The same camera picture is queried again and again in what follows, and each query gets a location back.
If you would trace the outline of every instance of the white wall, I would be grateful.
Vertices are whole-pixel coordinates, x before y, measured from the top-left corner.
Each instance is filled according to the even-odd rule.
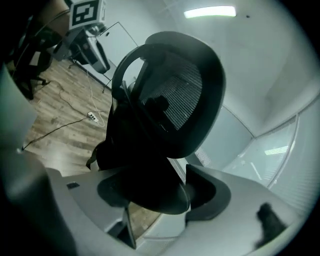
[[[296,31],[281,73],[266,95],[272,108],[259,134],[292,118],[319,93],[319,62],[305,36]]]

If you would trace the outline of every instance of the mesh chair back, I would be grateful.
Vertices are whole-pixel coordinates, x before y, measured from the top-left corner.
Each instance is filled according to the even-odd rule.
[[[221,108],[225,76],[215,52],[177,32],[150,36],[131,101],[164,156],[184,158],[198,149]]]

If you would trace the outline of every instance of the glass panel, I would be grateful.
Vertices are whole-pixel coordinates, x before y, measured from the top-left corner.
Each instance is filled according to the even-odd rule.
[[[270,190],[299,213],[308,214],[320,190],[320,98],[299,115],[290,156]]]
[[[203,166],[222,170],[246,148],[251,139],[247,128],[222,107],[214,126],[195,154]]]
[[[268,186],[289,150],[295,127],[296,122],[292,120],[285,126],[253,140],[224,171]]]

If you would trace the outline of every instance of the laminate flooring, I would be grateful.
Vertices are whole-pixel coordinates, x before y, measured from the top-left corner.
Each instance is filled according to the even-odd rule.
[[[34,99],[30,104],[37,111],[37,119],[27,134],[25,145],[65,124],[79,121],[93,112],[99,124],[84,119],[63,127],[43,139],[31,143],[25,150],[35,155],[48,168],[61,172],[62,176],[87,173],[86,162],[93,149],[105,139],[111,92],[77,66],[68,68],[71,62],[53,61],[41,77],[51,81],[48,85],[35,87]],[[91,100],[91,88],[94,103]],[[134,203],[129,206],[131,227],[137,239],[159,217],[159,213],[144,209]]]

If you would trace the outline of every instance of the office chair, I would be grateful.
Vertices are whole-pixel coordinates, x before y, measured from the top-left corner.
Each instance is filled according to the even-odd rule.
[[[144,64],[130,91],[123,76],[138,58]],[[101,170],[131,166],[117,181],[129,201],[155,212],[185,212],[190,199],[167,158],[184,158],[197,150],[224,91],[223,68],[205,43],[177,32],[150,36],[114,73],[106,139],[90,162],[96,158]]]
[[[37,37],[33,37],[32,35],[39,30],[39,26],[36,21],[32,20],[30,22],[22,44],[13,55],[13,62],[16,67],[13,79],[24,96],[30,100],[34,98],[34,88],[31,80],[40,81],[42,86],[50,83],[50,81],[41,78],[40,74],[46,71],[53,61],[47,49],[61,40],[57,34],[52,33],[48,28],[44,29]],[[37,52],[39,53],[38,59],[32,61]]]

